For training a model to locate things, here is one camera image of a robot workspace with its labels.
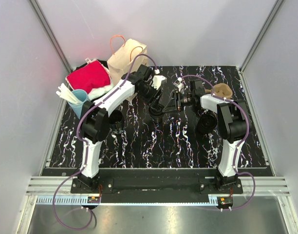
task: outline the floor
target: floor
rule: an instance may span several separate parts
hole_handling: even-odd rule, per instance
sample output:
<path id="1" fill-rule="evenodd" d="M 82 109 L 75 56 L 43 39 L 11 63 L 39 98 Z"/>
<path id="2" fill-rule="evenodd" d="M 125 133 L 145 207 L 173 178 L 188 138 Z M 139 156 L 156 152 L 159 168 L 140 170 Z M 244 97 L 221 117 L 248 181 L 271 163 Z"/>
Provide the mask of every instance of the floor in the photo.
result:
<path id="1" fill-rule="evenodd" d="M 187 74 L 204 77 L 214 85 L 226 83 L 232 89 L 234 99 L 245 99 L 236 67 L 174 66 L 160 67 L 160 70 L 168 79 L 161 98 L 163 105 L 167 104 L 174 88 L 172 83 Z M 219 164 L 222 139 L 217 129 L 206 136 L 197 135 L 194 128 L 200 113 L 195 114 L 191 108 L 187 107 L 180 114 L 165 115 L 161 124 L 151 121 L 148 108 L 137 97 L 132 103 L 124 101 L 119 110 L 125 117 L 125 131 L 120 135 L 109 133 L 102 145 L 100 168 L 213 168 Z M 50 168 L 78 168 L 81 165 L 83 145 L 75 135 L 78 122 L 67 105 Z M 242 148 L 239 167 L 266 167 L 254 125 Z"/>
<path id="2" fill-rule="evenodd" d="M 235 206 L 245 202 L 236 197 Z M 72 227 L 87 224 L 89 215 L 74 206 L 57 206 L 58 216 Z M 219 212 L 213 207 L 99 206 L 94 221 L 83 234 L 288 234 L 274 197 L 255 197 L 245 208 Z M 29 234 L 72 234 L 58 224 L 51 205 L 36 205 Z"/>

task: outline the gray floor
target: gray floor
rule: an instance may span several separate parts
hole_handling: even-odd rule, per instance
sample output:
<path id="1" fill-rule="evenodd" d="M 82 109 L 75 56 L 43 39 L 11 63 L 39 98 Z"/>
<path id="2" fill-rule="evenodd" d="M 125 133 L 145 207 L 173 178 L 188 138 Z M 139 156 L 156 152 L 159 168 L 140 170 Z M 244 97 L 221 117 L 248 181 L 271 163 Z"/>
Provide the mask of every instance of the gray floor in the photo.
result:
<path id="1" fill-rule="evenodd" d="M 237 197 L 236 203 L 243 203 Z M 58 216 L 75 206 L 57 206 Z M 84 231 L 70 231 L 55 223 L 50 205 L 36 205 L 29 234 L 287 234 L 278 202 L 273 197 L 255 197 L 244 209 L 214 212 L 200 207 L 99 206 L 95 222 Z M 63 218 L 67 225 L 84 226 L 85 211 L 75 211 Z"/>

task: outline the robotic arm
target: robotic arm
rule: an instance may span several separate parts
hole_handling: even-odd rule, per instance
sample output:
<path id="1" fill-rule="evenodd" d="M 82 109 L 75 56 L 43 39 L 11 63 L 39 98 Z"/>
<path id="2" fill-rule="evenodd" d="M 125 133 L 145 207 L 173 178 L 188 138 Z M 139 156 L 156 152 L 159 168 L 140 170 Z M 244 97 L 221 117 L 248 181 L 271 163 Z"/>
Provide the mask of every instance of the robotic arm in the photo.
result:
<path id="1" fill-rule="evenodd" d="M 160 97 L 163 93 L 162 86 L 167 79 L 164 76 L 154 75 L 151 78 L 152 70 L 149 67 L 141 65 L 137 72 L 129 75 L 124 81 L 126 74 L 122 80 L 113 87 L 116 92 L 108 92 L 106 95 L 96 100 L 94 103 L 86 101 L 82 108 L 81 117 L 94 107 L 97 103 L 99 106 L 88 115 L 81 126 L 81 136 L 88 141 L 89 145 L 84 144 L 83 155 L 86 155 L 88 150 L 88 158 L 86 166 L 85 157 L 83 157 L 82 173 L 78 175 L 78 179 L 86 186 L 92 188 L 97 187 L 98 182 L 98 161 L 102 141 L 106 139 L 110 125 L 116 125 L 123 120 L 122 114 L 118 115 L 114 110 L 128 97 L 134 93 L 149 106 L 149 113 L 153 121 L 162 120 L 164 113 L 162 112 L 163 105 L 159 104 Z"/>
<path id="2" fill-rule="evenodd" d="M 172 99 L 163 109 L 163 112 L 180 112 L 185 106 L 192 106 L 195 111 L 207 110 L 201 115 L 197 130 L 202 134 L 207 134 L 213 131 L 218 124 L 219 134 L 223 138 L 223 154 L 217 169 L 215 185 L 218 190 L 230 189 L 238 179 L 233 165 L 237 168 L 244 142 L 239 146 L 236 156 L 235 150 L 246 133 L 243 114 L 231 103 L 219 100 L 211 94 L 206 94 L 202 80 L 190 81 L 190 92 L 185 95 L 181 78 L 175 81 L 174 85 L 177 89 L 173 91 Z M 245 102 L 237 100 L 236 103 L 249 117 Z"/>

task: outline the black tabletop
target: black tabletop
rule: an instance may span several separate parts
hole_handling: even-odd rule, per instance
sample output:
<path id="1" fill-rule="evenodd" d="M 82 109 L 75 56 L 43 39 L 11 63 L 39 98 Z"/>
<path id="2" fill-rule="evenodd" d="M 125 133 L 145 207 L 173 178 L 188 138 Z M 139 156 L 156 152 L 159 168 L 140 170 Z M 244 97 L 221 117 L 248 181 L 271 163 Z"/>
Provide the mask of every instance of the black tabletop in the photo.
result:
<path id="1" fill-rule="evenodd" d="M 161 98 L 163 105 L 167 104 L 177 77 L 188 74 L 201 76 L 213 85 L 226 83 L 233 91 L 233 99 L 245 100 L 242 83 L 234 66 L 164 66 L 160 67 L 160 71 L 168 79 Z M 188 78 L 186 85 L 192 79 L 196 78 Z M 217 128 L 205 136 L 195 133 L 200 113 L 195 114 L 190 107 L 178 114 L 164 115 L 160 124 L 152 122 L 148 107 L 137 97 L 132 103 L 124 101 L 118 109 L 125 118 L 125 130 L 121 134 L 110 132 L 102 143 L 99 159 L 101 168 L 208 168 L 219 164 L 223 141 Z M 79 119 L 66 105 L 50 167 L 77 168 L 81 165 L 83 143 L 75 135 L 78 122 Z M 242 147 L 239 167 L 265 166 L 253 124 Z"/>

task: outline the red cloth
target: red cloth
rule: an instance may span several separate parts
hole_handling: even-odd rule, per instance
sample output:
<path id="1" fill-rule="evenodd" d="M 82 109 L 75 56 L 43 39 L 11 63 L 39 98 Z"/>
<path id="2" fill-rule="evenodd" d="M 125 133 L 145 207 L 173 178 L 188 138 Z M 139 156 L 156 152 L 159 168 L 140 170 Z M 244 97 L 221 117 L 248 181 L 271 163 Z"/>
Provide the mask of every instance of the red cloth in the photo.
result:
<path id="1" fill-rule="evenodd" d="M 67 76 L 67 80 L 73 89 L 83 89 L 88 94 L 92 89 L 110 85 L 109 75 L 99 61 L 72 72 Z"/>

